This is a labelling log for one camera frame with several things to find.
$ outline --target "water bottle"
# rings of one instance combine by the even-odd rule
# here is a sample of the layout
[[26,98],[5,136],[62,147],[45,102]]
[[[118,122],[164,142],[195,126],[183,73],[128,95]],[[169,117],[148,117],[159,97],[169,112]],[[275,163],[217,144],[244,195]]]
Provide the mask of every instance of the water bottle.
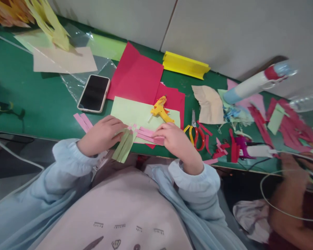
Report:
[[224,94],[224,100],[229,104],[235,104],[261,91],[275,87],[296,73],[297,71],[290,67],[288,60],[276,63],[227,91]]
[[298,113],[313,110],[313,94],[291,101],[290,107]]

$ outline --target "red-handled scissors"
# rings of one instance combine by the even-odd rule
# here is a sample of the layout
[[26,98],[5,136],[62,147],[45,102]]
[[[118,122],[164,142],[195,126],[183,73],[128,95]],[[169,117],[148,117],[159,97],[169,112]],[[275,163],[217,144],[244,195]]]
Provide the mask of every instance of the red-handled scissors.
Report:
[[[195,147],[195,149],[197,151],[201,151],[205,147],[205,137],[204,137],[204,133],[201,130],[201,128],[197,128],[197,126],[196,126],[196,116],[195,116],[194,110],[192,110],[192,118],[191,119],[192,119],[191,125],[186,126],[186,128],[183,131],[186,132],[188,130],[188,128],[190,128],[189,129],[189,137],[190,137],[191,144]],[[193,139],[193,136],[192,136],[192,128],[195,128],[195,140]],[[202,146],[199,149],[197,148],[198,133],[202,137]]]

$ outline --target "child's left hand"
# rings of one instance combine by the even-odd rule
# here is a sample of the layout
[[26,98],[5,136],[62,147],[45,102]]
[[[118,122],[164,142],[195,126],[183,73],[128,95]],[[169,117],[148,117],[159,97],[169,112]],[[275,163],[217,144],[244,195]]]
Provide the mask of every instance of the child's left hand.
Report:
[[88,133],[77,142],[77,147],[85,156],[97,155],[119,142],[123,133],[119,133],[125,125],[121,120],[108,115],[94,125]]

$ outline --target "child's hand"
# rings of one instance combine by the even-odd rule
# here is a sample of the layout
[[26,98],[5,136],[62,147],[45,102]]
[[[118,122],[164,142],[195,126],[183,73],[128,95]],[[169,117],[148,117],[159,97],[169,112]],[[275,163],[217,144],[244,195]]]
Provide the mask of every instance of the child's hand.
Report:
[[122,129],[128,126],[122,123],[121,120],[106,116],[95,124],[88,133],[77,142],[77,147],[85,156],[91,157],[97,155],[119,142],[123,132],[116,135]]
[[161,124],[153,137],[163,136],[165,147],[183,161],[184,171],[190,175],[199,175],[204,170],[202,157],[191,144],[182,129],[174,123]]

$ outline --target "glue gun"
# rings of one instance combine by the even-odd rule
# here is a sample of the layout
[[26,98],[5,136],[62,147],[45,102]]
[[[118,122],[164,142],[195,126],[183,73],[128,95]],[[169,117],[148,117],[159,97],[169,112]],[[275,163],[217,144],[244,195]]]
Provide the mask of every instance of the glue gun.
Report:
[[151,117],[152,116],[161,116],[161,118],[165,121],[165,123],[167,122],[172,122],[175,123],[174,120],[172,120],[167,114],[169,113],[169,111],[164,109],[164,104],[166,103],[167,98],[166,96],[162,96],[159,100],[157,100],[156,104],[154,104],[154,108],[151,110]]

